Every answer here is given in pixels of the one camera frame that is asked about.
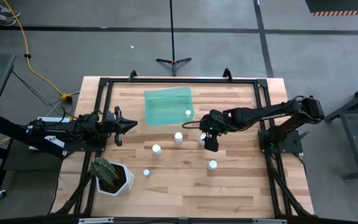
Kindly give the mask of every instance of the black floor stripe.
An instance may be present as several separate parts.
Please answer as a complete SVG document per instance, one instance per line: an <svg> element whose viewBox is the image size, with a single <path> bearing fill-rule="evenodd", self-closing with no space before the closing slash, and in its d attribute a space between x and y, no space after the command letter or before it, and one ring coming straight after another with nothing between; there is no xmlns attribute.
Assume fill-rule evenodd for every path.
<svg viewBox="0 0 358 224"><path fill-rule="evenodd" d="M23 26L26 31L61 31L61 32L171 32L170 28L151 27L70 27L70 26ZM4 27L0 30L20 30L18 26ZM225 28L174 28L174 32L257 34L258 29Z"/></svg>
<svg viewBox="0 0 358 224"><path fill-rule="evenodd" d="M358 30L286 30L267 29L266 34L295 34L295 35L358 35Z"/></svg>
<svg viewBox="0 0 358 224"><path fill-rule="evenodd" d="M152 27L70 27L70 26L24 26L25 31L61 31L61 32L171 32L170 28ZM0 30L20 30L18 26L4 27ZM174 28L175 32L258 34L259 29L230 28ZM358 30L298 30L265 29L265 34L304 34L304 35L358 35Z"/></svg>
<svg viewBox="0 0 358 224"><path fill-rule="evenodd" d="M254 6L255 6L255 14L258 23L258 28L259 28L260 44L262 46L262 55L264 56L267 78L273 78L274 77L273 68L272 68L272 63L270 61L269 49L267 47L267 41L266 41L265 27L264 27L264 22L262 20L262 13L260 12L258 0L254 0Z"/></svg>

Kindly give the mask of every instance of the plant pot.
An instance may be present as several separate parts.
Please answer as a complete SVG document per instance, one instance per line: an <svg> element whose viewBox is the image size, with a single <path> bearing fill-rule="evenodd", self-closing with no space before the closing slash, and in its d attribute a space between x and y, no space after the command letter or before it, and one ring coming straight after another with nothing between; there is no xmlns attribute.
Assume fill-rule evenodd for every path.
<svg viewBox="0 0 358 224"><path fill-rule="evenodd" d="M110 162L110 164L113 166L120 166L124 169L126 181L122 185L122 187L119 190L117 190L117 192L112 193L112 192L108 192L107 190L104 190L100 184L99 178L96 178L96 184L98 186L98 191L102 194L107 194L107 195L111 195L111 196L118 196L118 195L122 195L126 192L129 192L132 188L132 185L134 184L134 174L131 173L129 171L129 169L124 164L119 164L117 162Z"/></svg>

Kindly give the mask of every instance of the wooden tabletop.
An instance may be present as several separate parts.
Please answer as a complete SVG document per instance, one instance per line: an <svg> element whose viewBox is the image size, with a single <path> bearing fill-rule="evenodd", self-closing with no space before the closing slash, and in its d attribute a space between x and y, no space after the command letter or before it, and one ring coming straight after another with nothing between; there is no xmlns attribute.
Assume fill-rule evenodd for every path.
<svg viewBox="0 0 358 224"><path fill-rule="evenodd" d="M84 77L76 116L93 111L99 78ZM283 79L267 80L272 104L287 101ZM258 124L247 131L219 137L219 151L210 152L198 145L201 133L197 129L183 129L181 124L151 126L145 122L144 92L179 86L190 87L197 120L211 109L256 108L254 87L250 84L115 83L110 109L114 111L114 107L119 106L124 118L139 124L122 136L121 147L114 144L114 138L108 139L102 156L125 164L135 176L134 185L129 193L118 197L96 191L92 216L273 217L265 157L257 139ZM173 141L178 131L183 133L183 142L179 146ZM154 144L161 146L160 156L153 155ZM83 157L83 152L75 152L63 161L52 211L58 210L77 187ZM313 213L299 158L292 154L282 157L289 189L302 206ZM207 169L211 159L218 162L214 171ZM150 177L143 175L144 169L151 171ZM284 211L280 190L278 195L280 208Z"/></svg>

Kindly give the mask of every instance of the black tripod stand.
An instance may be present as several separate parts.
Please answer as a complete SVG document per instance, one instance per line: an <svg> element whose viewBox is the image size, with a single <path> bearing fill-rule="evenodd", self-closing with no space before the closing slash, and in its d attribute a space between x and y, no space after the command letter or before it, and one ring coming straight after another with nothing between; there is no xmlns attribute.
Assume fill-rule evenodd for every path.
<svg viewBox="0 0 358 224"><path fill-rule="evenodd" d="M175 44L174 44L174 41L173 41L172 0L169 0L169 6L170 6L170 10L171 10L172 60L164 60L164 59L157 58L156 61L165 62L165 63L170 64L172 66L172 76L175 77L177 75L177 65L180 62L188 62L188 61L191 60L191 58L184 58L184 59L180 59L180 60L175 60Z"/></svg>

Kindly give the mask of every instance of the translucent green container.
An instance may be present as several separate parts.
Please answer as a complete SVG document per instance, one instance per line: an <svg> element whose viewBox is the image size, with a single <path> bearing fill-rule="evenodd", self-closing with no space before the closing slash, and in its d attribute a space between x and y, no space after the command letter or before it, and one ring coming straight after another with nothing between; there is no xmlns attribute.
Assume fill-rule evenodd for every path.
<svg viewBox="0 0 358 224"><path fill-rule="evenodd" d="M148 124L184 123L193 120L193 102L188 87L146 91L144 98Z"/></svg>

